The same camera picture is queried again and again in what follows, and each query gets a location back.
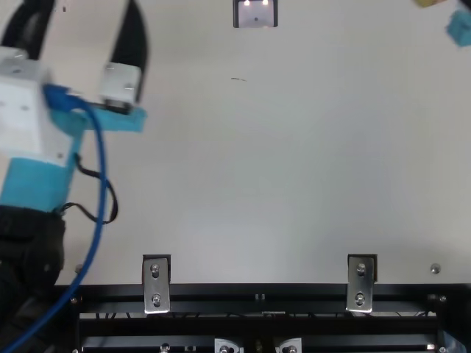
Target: blue cable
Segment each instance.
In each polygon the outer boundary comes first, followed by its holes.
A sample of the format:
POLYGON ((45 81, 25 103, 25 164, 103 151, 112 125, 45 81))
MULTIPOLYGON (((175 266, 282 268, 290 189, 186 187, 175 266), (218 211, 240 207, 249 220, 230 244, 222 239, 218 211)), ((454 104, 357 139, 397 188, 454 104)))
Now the blue cable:
POLYGON ((87 257, 83 263, 82 270, 77 274, 74 281, 68 286, 67 290, 62 294, 62 296, 57 300, 57 302, 52 305, 49 310, 41 316, 33 325, 31 325, 28 330, 26 330, 23 335, 14 340, 10 345, 8 345, 1 353, 13 353, 17 348, 26 343, 38 330, 43 327, 49 320, 51 320, 59 310, 69 302, 70 298, 74 295, 74 292, 80 286, 83 278, 88 272, 88 269, 93 262, 95 257, 96 250, 98 249, 100 238, 102 236, 102 227, 103 219, 105 216, 105 204, 106 204, 106 156, 105 156, 105 145, 103 143, 102 137, 102 128, 98 121, 98 118, 95 116, 92 108, 88 103, 78 97, 67 95, 67 88, 62 88, 54 85, 47 85, 44 88, 46 94, 46 100, 48 101, 49 106, 52 109, 62 110, 65 112, 70 112, 73 109, 84 110, 90 117, 93 128, 95 129, 96 136, 96 146, 98 148, 98 157, 100 164, 100 190, 99 190, 99 206, 98 206, 98 216, 95 226, 95 232, 93 234, 93 240, 91 242, 90 249, 88 250, 87 257))

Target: white table surface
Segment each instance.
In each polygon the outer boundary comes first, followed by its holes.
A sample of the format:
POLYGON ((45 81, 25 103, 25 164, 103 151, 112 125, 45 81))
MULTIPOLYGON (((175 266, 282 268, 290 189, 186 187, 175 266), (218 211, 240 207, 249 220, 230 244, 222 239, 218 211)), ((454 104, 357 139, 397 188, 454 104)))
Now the white table surface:
MULTIPOLYGON (((43 59, 94 99, 124 1, 68 3, 43 59)), ((275 29, 234 29, 231 0, 140 4, 149 117, 106 136, 120 214, 86 283, 140 282, 143 254, 171 254, 174 283, 344 283, 358 253, 378 255, 381 283, 471 282, 471 52, 445 33, 454 0, 280 0, 275 29)), ((77 174, 70 200, 96 199, 77 174)), ((93 230, 65 219, 60 283, 93 230)))

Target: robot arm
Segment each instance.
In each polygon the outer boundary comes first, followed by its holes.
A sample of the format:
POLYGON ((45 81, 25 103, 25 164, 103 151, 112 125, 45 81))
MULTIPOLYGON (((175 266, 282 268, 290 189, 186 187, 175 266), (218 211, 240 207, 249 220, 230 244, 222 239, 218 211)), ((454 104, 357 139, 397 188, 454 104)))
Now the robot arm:
MULTIPOLYGON (((0 152, 10 158, 0 192, 0 326, 25 298, 46 295, 62 270, 65 222, 59 210, 84 132, 92 128, 86 114, 62 105, 67 90, 55 86, 49 68, 37 60, 53 9, 53 0, 25 0, 0 46, 0 152)), ((92 113, 103 130, 140 132, 147 45, 133 0, 110 57, 102 101, 91 105, 92 113)))

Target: metal clip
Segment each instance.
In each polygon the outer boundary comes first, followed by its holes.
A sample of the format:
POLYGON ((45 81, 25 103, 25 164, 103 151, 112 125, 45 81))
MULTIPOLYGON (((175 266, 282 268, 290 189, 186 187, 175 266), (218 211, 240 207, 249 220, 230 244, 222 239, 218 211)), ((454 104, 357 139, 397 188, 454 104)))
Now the metal clip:
POLYGON ((214 353, 244 353, 244 347, 232 340, 225 338, 214 339, 214 353))
POLYGON ((164 314, 170 311, 169 262, 166 258, 142 262, 144 281, 144 312, 164 314))
POLYGON ((302 353, 302 339, 291 338, 277 344, 275 342, 276 353, 302 353))
POLYGON ((375 259, 372 257, 350 256, 348 258, 348 311, 372 312, 374 283, 375 259))

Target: screw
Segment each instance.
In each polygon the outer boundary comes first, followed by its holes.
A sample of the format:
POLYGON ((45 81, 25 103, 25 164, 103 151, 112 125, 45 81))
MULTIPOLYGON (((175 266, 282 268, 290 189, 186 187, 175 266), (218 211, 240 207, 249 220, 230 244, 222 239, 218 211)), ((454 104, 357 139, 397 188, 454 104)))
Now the screw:
POLYGON ((355 302, 356 302, 356 304, 360 307, 360 306, 363 305, 364 302, 365 302, 365 296, 364 296, 362 293, 358 293, 358 294, 355 296, 355 302))
POLYGON ((152 296, 152 303, 154 304, 155 307, 160 306, 160 294, 156 293, 152 296))
POLYGON ((364 263, 359 263, 358 266, 356 266, 356 271, 360 277, 363 277, 365 275, 365 270, 366 266, 364 263))
POLYGON ((432 266, 430 266, 430 272, 432 274, 439 274, 441 270, 442 270, 442 267, 440 266, 439 263, 433 263, 432 266))

